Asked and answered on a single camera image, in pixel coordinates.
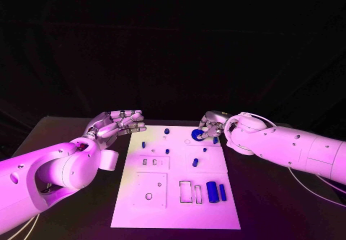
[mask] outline peg board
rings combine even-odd
[[[241,229],[221,143],[214,144],[213,137],[195,141],[194,129],[148,125],[146,131],[132,135],[113,228]],[[191,182],[192,203],[181,202],[181,181]],[[217,182],[218,203],[210,203],[210,181]],[[227,201],[221,199],[220,184],[226,186]],[[197,203],[195,186],[201,186],[203,204]]]

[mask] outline robotic hand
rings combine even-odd
[[[141,110],[103,112],[83,137],[0,162],[0,234],[89,186],[99,169],[113,171],[117,136],[146,131]],[[41,190],[38,183],[51,187]]]
[[[192,138],[203,141],[226,133],[227,146],[244,155],[316,174],[346,185],[346,142],[311,132],[278,126],[265,117],[243,112],[231,115],[208,111]]]

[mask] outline robotic arm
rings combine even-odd
[[[117,136],[146,131],[141,110],[103,112],[83,137],[0,162],[0,234],[93,182],[99,169],[115,171]],[[41,190],[38,183],[51,185]]]
[[[273,163],[316,174],[346,185],[346,142],[311,132],[278,126],[243,112],[231,115],[208,111],[192,138],[203,141],[226,133],[227,146],[244,155],[257,155]]]

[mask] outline white cable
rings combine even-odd
[[[301,183],[301,185],[305,187],[305,189],[306,189],[312,194],[315,194],[318,197],[321,197],[322,199],[328,200],[328,201],[332,202],[334,204],[338,204],[338,205],[346,207],[346,205],[341,204],[341,203],[337,202],[337,201],[329,200],[328,198],[325,198],[324,196],[321,196],[318,193],[315,193],[315,192],[306,187],[306,185],[302,183],[302,181],[298,179],[298,177],[296,177],[296,175],[295,175],[290,167],[289,167],[289,170],[290,170],[290,174],[292,174],[293,177],[296,178],[298,182]]]
[[[250,115],[253,115],[253,116],[256,116],[256,117],[265,119],[265,120],[273,125],[273,127],[278,127],[278,125],[276,125],[276,124],[275,124],[275,123],[273,123],[266,117],[259,116],[259,115],[256,115],[256,114],[253,114],[253,113],[250,113],[250,112],[247,112],[247,114],[250,114]]]
[[[329,183],[319,175],[316,175],[316,177],[331,186],[334,187],[337,190],[339,190],[341,192],[344,192],[346,194],[346,191],[344,191],[339,187],[337,187],[332,183]]]
[[[30,233],[27,234],[24,240],[28,240],[28,237],[30,237],[30,235],[31,235],[31,233],[32,233],[32,231],[34,231],[34,229],[35,229],[35,225],[37,225],[37,222],[38,222],[40,216],[41,216],[41,215],[38,215],[38,217],[37,217],[35,223],[34,223],[34,225],[32,225],[32,227],[31,227],[31,231],[30,231]]]
[[[24,231],[24,229],[27,228],[27,226],[30,225],[30,223],[34,221],[35,217],[32,217],[32,219],[30,220],[30,222],[25,224],[25,226],[21,228],[21,230],[15,233],[15,235],[8,239],[12,240]]]

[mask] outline table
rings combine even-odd
[[[14,156],[70,142],[83,135],[92,119],[45,117]],[[198,126],[200,121],[145,120],[148,125]],[[286,167],[257,156],[239,154],[221,136],[241,230],[112,228],[128,158],[130,135],[110,147],[120,153],[115,171],[99,170],[90,186],[66,198],[38,219],[28,240],[342,240],[346,208],[316,197],[295,180]],[[338,201],[332,188],[309,173],[299,175],[324,196]],[[8,239],[24,226],[0,236]],[[31,227],[18,235],[24,239]]]

